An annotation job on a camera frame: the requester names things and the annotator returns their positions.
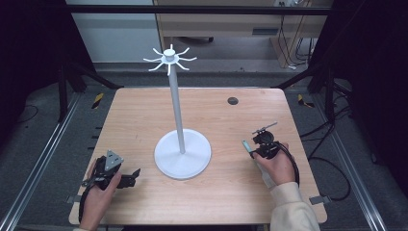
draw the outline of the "hand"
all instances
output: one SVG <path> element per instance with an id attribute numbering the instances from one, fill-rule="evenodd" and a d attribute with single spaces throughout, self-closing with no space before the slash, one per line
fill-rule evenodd
<path id="1" fill-rule="evenodd" d="M 89 171 L 88 178 L 92 175 L 92 170 L 96 164 L 96 160 L 93 161 Z M 108 210 L 111 204 L 112 197 L 115 193 L 115 189 L 120 182 L 122 174 L 117 172 L 112 178 L 109 186 L 105 191 L 102 191 L 97 186 L 93 186 L 88 193 L 87 199 L 84 205 L 84 214 L 82 216 L 82 221 L 80 228 L 86 230 L 96 230 L 99 222 L 104 217 L 105 212 Z"/>
<path id="2" fill-rule="evenodd" d="M 263 158 L 258 153 L 253 153 L 255 161 L 257 161 L 266 170 L 276 185 L 294 182 L 294 171 L 291 160 L 282 150 L 279 150 L 272 159 Z"/>

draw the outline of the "sleeve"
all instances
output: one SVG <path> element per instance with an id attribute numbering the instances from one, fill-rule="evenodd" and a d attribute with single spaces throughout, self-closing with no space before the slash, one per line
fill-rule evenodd
<path id="1" fill-rule="evenodd" d="M 275 201 L 270 230 L 320 230 L 312 208 L 302 200 L 295 182 L 276 186 L 271 192 Z"/>

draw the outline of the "aluminum rail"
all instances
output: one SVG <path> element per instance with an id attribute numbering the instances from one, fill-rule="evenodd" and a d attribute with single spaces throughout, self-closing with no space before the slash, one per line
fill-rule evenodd
<path id="1" fill-rule="evenodd" d="M 327 121 L 325 113 L 324 113 L 324 107 L 323 107 L 323 102 L 320 97 L 317 97 L 316 95 L 312 95 L 313 99 L 315 102 L 317 102 L 317 107 L 320 111 L 320 115 L 323 118 L 324 121 Z M 363 179 L 361 179 L 360 174 L 358 173 L 356 167 L 352 163 L 348 152 L 347 148 L 343 146 L 342 140 L 339 137 L 339 134 L 337 133 L 336 130 L 332 132 L 331 141 L 337 150 L 337 156 L 339 157 L 339 161 L 342 164 L 342 167 L 344 169 L 344 173 L 347 175 L 348 179 L 350 180 L 351 188 L 353 189 L 353 192 L 357 198 L 357 201 L 360 204 L 360 207 L 363 211 L 364 216 L 366 217 L 367 223 L 370 226 L 370 229 L 373 231 L 385 231 L 387 230 L 387 227 L 378 212 L 374 202 L 372 201 L 372 198 L 370 196 L 370 193 L 368 189 L 366 188 L 366 185 L 363 182 Z"/>
<path id="2" fill-rule="evenodd" d="M 67 125 L 69 124 L 69 121 L 72 119 L 80 98 L 80 93 L 75 93 L 72 97 L 69 105 L 70 110 L 68 111 L 65 119 L 57 124 L 51 138 L 42 150 L 42 153 L 39 156 L 36 165 L 28 176 L 12 207 L 2 218 L 0 222 L 1 231 L 11 231 L 14 230 L 14 228 L 17 226 L 17 223 L 21 218 L 21 215 L 23 214 L 28 202 L 30 201 L 30 198 L 34 193 L 42 174 L 45 172 L 45 169 L 48 166 L 48 163 L 51 160 L 55 149 L 57 148 Z"/>

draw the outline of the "wooden tabletop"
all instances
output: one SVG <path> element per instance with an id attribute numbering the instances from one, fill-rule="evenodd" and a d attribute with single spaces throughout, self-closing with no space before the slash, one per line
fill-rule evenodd
<path id="1" fill-rule="evenodd" d="M 179 89 L 179 94 L 183 127 L 200 132 L 210 142 L 209 165 L 190 180 L 163 175 L 154 162 L 154 150 L 162 136 L 176 129 L 169 88 L 118 90 L 91 161 L 112 149 L 124 158 L 123 174 L 138 168 L 141 172 L 134 188 L 116 190 L 102 223 L 269 223 L 272 198 L 242 140 L 255 149 L 252 132 L 273 121 L 277 125 L 268 130 L 276 141 L 289 144 L 299 168 L 304 200 L 309 203 L 309 197 L 319 195 L 283 91 Z M 230 105 L 230 97 L 239 103 Z M 323 205 L 312 207 L 318 221 L 325 222 Z M 78 223 L 78 208 L 79 203 L 75 203 L 71 223 Z"/>

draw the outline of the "wall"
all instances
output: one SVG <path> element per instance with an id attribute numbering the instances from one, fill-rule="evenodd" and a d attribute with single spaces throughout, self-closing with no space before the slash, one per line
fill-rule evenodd
<path id="1" fill-rule="evenodd" d="M 66 4 L 153 5 L 152 0 L 66 0 Z M 154 14 L 73 13 L 94 63 L 143 63 L 161 50 Z"/>

